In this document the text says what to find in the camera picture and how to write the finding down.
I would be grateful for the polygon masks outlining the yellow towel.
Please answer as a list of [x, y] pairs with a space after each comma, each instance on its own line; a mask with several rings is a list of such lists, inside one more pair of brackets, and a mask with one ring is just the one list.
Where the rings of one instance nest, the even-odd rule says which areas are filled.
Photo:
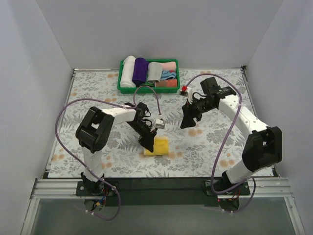
[[144, 148], [144, 156], [165, 156], [169, 154], [169, 139], [168, 137], [156, 136], [154, 139], [153, 152]]

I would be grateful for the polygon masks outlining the grey towel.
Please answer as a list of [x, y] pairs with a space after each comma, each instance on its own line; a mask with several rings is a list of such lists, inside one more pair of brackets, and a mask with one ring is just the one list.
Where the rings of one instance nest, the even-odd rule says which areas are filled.
[[154, 84], [159, 82], [162, 75], [162, 65], [158, 62], [150, 62], [148, 64], [148, 77], [147, 82]]

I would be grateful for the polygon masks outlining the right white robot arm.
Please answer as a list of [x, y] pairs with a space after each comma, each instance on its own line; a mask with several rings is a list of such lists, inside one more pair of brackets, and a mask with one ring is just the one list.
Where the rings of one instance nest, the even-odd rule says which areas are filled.
[[211, 191], [223, 194], [237, 188], [254, 173], [281, 162], [282, 131], [277, 126], [269, 127], [244, 107], [242, 95], [234, 85], [222, 88], [217, 84], [217, 75], [208, 76], [200, 83], [203, 91], [200, 98], [195, 98], [189, 85], [182, 87], [179, 94], [185, 96], [187, 101], [182, 107], [180, 127], [194, 127], [203, 113], [217, 109], [232, 121], [226, 134], [230, 135], [232, 128], [237, 127], [245, 137], [242, 159], [226, 170], [218, 181], [211, 176]]

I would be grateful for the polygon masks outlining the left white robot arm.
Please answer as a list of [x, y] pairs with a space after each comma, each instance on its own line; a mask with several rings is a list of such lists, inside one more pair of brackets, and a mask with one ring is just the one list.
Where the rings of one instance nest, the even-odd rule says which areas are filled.
[[127, 123], [139, 134], [139, 144], [148, 149], [154, 149], [154, 139], [157, 128], [148, 125], [146, 104], [138, 105], [125, 103], [121, 108], [99, 109], [91, 107], [76, 131], [76, 138], [83, 150], [84, 172], [81, 173], [84, 186], [93, 195], [99, 195], [103, 183], [99, 178], [104, 177], [102, 169], [102, 149], [106, 146], [114, 126]]

